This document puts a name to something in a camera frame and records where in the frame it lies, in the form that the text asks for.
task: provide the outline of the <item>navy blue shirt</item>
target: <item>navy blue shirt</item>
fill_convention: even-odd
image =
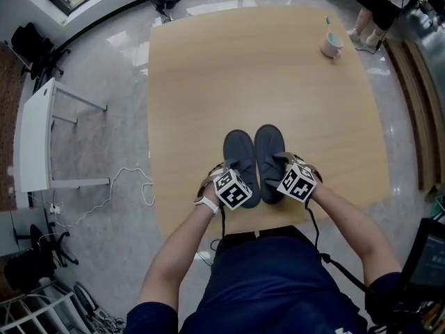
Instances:
[[[399,275],[388,273],[371,289],[390,297]],[[369,299],[366,309],[374,322],[385,316]],[[358,312],[314,247],[292,237],[264,237],[215,259],[204,296],[180,333],[366,333],[367,322]],[[177,331],[177,313],[166,304],[148,302],[128,314],[125,334]],[[421,333],[420,321],[407,332]]]

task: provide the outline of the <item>white table leg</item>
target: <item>white table leg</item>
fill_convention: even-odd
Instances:
[[[91,102],[89,100],[89,98],[87,98],[87,97],[80,97],[79,94],[75,90],[68,88],[67,86],[64,86],[62,83],[59,83],[58,81],[55,81],[55,87],[62,94],[65,94],[68,97],[71,97],[71,98],[77,100],[78,102],[82,102],[84,104],[92,106],[93,108],[100,109],[102,111],[106,111],[108,108],[107,105],[105,105],[105,104],[102,104],[99,102]]]
[[[109,178],[97,178],[95,180],[50,180],[50,188],[79,188],[80,186],[99,186],[100,184],[110,184]]]
[[[53,118],[66,121],[66,122],[72,122],[73,124],[77,124],[77,118],[70,118],[69,116],[58,116],[56,114],[53,114]]]

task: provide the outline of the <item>toothbrush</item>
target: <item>toothbrush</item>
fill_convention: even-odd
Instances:
[[[331,19],[329,18],[329,16],[326,16],[326,24],[327,24],[327,38],[329,41],[331,41]]]

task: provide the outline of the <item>mug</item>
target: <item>mug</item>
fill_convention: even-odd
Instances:
[[[329,58],[338,58],[341,55],[342,47],[343,40],[339,36],[329,32],[321,44],[320,49],[325,56]]]

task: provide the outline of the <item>black shoe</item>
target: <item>black shoe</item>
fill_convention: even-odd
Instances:
[[[257,158],[261,199],[267,204],[276,204],[283,193],[266,183],[266,180],[281,182],[285,173],[284,161],[274,158],[274,154],[284,152],[283,135],[273,125],[261,126],[255,135],[255,157]]]
[[[175,5],[177,4],[177,3],[179,3],[181,0],[173,0],[173,1],[167,1],[166,3],[165,3],[165,8],[167,9],[167,10],[171,10],[171,9],[173,9],[174,7],[175,7]]]
[[[242,130],[233,130],[225,137],[222,151],[224,160],[237,160],[233,169],[239,172],[240,178],[252,191],[252,197],[241,206],[245,208],[256,207],[261,200],[261,196],[252,139]]]

